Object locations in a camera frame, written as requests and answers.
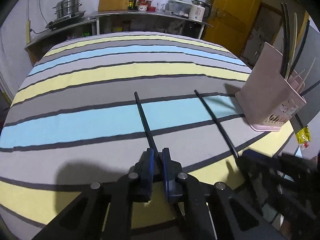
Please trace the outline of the long black chopstick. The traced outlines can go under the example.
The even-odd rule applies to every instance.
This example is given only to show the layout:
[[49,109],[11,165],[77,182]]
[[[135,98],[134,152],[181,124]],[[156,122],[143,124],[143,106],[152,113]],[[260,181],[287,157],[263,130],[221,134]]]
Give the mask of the long black chopstick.
[[229,147],[230,152],[232,153],[233,157],[237,160],[239,157],[239,154],[234,146],[234,144],[232,143],[230,137],[228,136],[228,134],[226,133],[225,129],[223,128],[223,126],[221,125],[221,123],[219,122],[219,120],[217,119],[217,117],[215,116],[215,114],[212,112],[212,110],[210,109],[210,107],[207,105],[207,103],[205,102],[204,98],[202,97],[202,95],[195,89],[194,93],[197,95],[197,97],[199,98],[199,100],[201,101],[201,103],[203,104],[203,106],[205,107],[205,109],[207,110],[207,112],[209,113],[209,115],[211,116],[213,122],[217,125],[222,137],[224,138],[226,144]]

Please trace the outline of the wooden chopstick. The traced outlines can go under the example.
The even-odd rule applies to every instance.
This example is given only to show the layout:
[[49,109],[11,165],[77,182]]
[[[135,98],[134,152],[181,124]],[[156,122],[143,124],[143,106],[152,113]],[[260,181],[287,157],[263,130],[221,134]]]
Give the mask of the wooden chopstick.
[[288,79],[290,76],[290,70],[293,65],[293,58],[295,55],[295,50],[296,50],[296,44],[297,44],[297,30],[298,30],[298,21],[297,21],[297,14],[294,13],[294,29],[293,29],[293,38],[292,38],[292,47],[290,50],[290,58],[289,58],[289,63],[288,63],[288,68],[286,72],[285,79]]

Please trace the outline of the metal kitchen shelf table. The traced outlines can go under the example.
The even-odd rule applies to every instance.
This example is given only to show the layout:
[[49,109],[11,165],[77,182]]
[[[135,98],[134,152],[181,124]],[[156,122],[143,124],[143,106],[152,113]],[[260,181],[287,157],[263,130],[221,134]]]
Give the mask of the metal kitchen shelf table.
[[102,11],[58,29],[45,30],[25,46],[31,64],[39,61],[53,46],[67,40],[100,34],[155,31],[200,39],[207,22],[199,22],[168,12]]

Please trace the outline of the striped tablecloth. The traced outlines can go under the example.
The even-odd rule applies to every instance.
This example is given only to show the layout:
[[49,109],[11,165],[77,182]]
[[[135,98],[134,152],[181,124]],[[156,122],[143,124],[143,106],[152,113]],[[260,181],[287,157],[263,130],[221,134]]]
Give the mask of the striped tablecloth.
[[136,98],[155,144],[199,181],[243,177],[210,113],[238,152],[299,154],[290,123],[256,132],[235,94],[251,70],[225,47],[193,38],[127,32],[53,46],[35,64],[1,131],[1,218],[32,239],[92,182],[127,174],[148,147]]

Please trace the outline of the pink utensil holder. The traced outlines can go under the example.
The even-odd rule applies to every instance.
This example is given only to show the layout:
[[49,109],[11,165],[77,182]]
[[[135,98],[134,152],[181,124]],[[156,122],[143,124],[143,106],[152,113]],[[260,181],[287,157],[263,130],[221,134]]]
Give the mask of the pink utensil holder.
[[304,81],[293,72],[288,80],[280,74],[282,54],[269,43],[243,87],[235,94],[247,123],[257,132],[278,132],[306,105],[300,95]]

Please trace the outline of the black chopstick in holder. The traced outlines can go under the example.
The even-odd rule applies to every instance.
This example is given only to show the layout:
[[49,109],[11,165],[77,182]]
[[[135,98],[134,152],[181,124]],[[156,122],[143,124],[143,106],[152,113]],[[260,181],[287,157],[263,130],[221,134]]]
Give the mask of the black chopstick in holder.
[[280,6],[284,16],[283,58],[281,62],[280,74],[282,77],[285,77],[290,57],[290,20],[287,4],[281,3]]

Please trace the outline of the red lidded jars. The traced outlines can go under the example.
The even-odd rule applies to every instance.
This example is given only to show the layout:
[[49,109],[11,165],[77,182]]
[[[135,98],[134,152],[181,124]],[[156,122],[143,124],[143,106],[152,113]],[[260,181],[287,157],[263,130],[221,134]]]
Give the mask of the red lidded jars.
[[156,7],[152,6],[152,0],[138,0],[136,4],[138,11],[156,11]]

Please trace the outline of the clear plastic container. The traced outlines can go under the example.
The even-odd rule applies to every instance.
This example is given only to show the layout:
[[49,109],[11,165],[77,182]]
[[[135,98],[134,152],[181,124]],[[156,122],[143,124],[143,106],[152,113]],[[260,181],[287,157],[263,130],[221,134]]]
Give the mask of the clear plastic container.
[[168,0],[165,9],[172,12],[173,15],[181,17],[189,17],[192,3],[183,0]]

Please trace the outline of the black induction cooker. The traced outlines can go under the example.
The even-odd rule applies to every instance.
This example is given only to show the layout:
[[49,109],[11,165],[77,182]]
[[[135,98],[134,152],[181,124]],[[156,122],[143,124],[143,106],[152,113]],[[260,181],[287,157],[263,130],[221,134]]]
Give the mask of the black induction cooker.
[[71,15],[63,16],[62,18],[55,19],[54,21],[50,21],[46,25],[46,29],[59,29],[64,26],[70,25],[72,23],[76,23],[83,18],[85,11],[79,11]]

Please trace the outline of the dark sauce bottles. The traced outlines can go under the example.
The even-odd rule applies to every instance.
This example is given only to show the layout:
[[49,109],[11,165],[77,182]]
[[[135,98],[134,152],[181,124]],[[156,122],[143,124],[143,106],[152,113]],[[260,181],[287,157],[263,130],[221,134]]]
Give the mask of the dark sauce bottles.
[[137,0],[129,0],[127,8],[129,10],[136,10],[136,4],[137,4]]

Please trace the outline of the stainless steel steamer pot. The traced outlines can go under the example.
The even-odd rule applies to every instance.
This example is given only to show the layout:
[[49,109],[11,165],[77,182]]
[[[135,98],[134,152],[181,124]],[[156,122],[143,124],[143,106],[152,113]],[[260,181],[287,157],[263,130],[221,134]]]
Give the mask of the stainless steel steamer pot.
[[61,19],[65,16],[71,16],[76,12],[79,12],[79,8],[82,6],[82,0],[61,0],[53,9],[55,9],[56,19]]

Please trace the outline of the yellow wooden door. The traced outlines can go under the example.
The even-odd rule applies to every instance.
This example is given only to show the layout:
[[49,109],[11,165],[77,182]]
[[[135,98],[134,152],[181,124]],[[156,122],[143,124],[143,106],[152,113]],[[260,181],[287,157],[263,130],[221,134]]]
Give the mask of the yellow wooden door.
[[252,29],[261,0],[214,0],[202,39],[240,56]]

